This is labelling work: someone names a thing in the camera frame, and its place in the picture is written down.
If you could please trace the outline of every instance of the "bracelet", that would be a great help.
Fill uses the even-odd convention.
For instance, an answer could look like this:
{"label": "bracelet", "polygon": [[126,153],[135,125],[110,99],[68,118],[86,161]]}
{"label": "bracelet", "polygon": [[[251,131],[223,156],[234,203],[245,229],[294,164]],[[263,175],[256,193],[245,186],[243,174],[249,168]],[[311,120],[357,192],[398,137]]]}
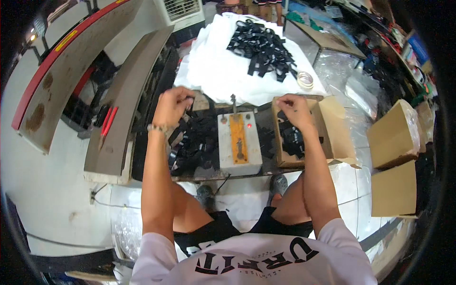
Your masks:
{"label": "bracelet", "polygon": [[158,131],[164,133],[165,136],[166,136],[166,133],[168,132],[169,128],[166,127],[166,126],[161,127],[161,126],[157,126],[157,125],[155,125],[155,124],[148,124],[148,125],[147,125],[147,131],[150,132],[151,130],[158,130]]}

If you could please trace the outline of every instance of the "red pen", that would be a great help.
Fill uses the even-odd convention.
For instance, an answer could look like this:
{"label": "red pen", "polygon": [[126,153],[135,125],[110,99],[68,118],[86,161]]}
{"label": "red pen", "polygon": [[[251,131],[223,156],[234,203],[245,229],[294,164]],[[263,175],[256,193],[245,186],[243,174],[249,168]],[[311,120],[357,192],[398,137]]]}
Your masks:
{"label": "red pen", "polygon": [[114,110],[112,107],[109,108],[108,113],[106,114],[106,118],[104,118],[103,126],[101,128],[101,135],[100,135],[100,143],[98,145],[98,151],[101,150],[103,147],[104,140],[106,139],[106,135],[113,124],[115,114],[117,113],[118,107],[115,107]]}

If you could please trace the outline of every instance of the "person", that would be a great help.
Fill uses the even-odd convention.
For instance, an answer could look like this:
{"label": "person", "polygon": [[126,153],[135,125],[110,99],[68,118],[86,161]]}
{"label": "person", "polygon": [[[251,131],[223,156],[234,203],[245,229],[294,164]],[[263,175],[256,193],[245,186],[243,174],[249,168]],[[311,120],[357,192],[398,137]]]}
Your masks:
{"label": "person", "polygon": [[[286,94],[277,104],[302,132],[306,169],[288,188],[285,177],[271,178],[269,206],[244,234],[226,212],[211,212],[214,194],[208,187],[200,187],[195,199],[171,181],[164,131],[192,102],[193,92],[184,87],[167,90],[158,100],[148,134],[143,236],[131,284],[377,284],[367,255],[341,219],[304,97]],[[312,230],[316,240],[308,238]],[[188,258],[177,261],[174,242]]]}
{"label": "person", "polygon": [[282,22],[282,0],[253,0],[253,3],[259,6],[259,16],[261,19],[266,20],[266,4],[275,6],[275,12],[277,13],[277,25],[283,26]]}

